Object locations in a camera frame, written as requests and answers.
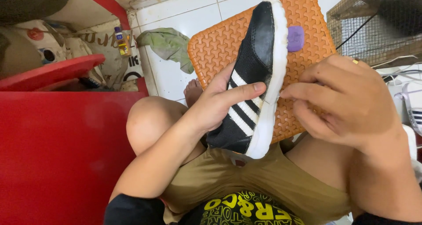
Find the black sneaker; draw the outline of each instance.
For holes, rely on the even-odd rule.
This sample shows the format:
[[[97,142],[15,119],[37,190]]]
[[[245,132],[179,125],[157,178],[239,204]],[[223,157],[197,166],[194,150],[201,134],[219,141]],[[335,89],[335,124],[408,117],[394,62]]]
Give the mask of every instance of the black sneaker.
[[[287,64],[287,20],[279,0],[265,0],[252,13],[227,89],[264,82],[260,97],[230,107],[223,124],[209,132],[211,148],[224,148],[259,159],[273,137],[277,98]]]

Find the orange plastic mat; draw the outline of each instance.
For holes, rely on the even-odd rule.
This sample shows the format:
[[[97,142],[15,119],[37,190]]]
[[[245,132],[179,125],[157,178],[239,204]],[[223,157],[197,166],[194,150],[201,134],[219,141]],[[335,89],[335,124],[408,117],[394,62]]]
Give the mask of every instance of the orange plastic mat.
[[[317,0],[280,0],[286,11],[287,26],[302,26],[303,49],[287,55],[287,73],[283,88],[298,82],[299,74],[312,64],[335,53],[333,40]],[[189,41],[188,54],[196,75],[205,89],[213,77],[235,61],[240,42],[245,38],[254,7],[195,34]],[[318,114],[321,109],[314,107]],[[273,143],[294,136],[305,129],[293,116],[293,101],[277,101]]]

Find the gold ring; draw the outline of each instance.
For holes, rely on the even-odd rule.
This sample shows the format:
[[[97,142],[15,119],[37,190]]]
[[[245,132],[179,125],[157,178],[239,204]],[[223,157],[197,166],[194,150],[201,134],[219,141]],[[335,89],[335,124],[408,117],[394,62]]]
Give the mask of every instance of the gold ring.
[[[358,63],[359,63],[359,61],[360,61],[360,59],[358,59],[358,58],[355,58],[355,59],[353,59],[353,60],[352,60],[352,62],[353,62],[354,64],[358,64]]]

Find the bare foot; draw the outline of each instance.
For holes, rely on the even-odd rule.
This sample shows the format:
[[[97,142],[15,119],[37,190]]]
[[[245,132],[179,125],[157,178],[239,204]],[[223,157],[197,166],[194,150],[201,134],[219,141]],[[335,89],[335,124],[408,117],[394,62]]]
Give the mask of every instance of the bare foot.
[[[183,94],[186,98],[187,107],[191,108],[192,105],[199,99],[202,92],[203,90],[201,84],[198,81],[198,78],[196,78],[196,80],[193,79],[190,81],[187,84],[186,89],[183,91]]]

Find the fingernail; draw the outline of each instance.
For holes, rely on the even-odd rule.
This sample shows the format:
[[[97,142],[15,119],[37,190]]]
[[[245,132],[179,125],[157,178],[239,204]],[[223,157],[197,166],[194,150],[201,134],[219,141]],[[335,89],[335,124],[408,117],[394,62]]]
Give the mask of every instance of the fingernail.
[[[256,91],[262,91],[265,88],[265,83],[264,82],[257,82],[254,84],[254,89]]]

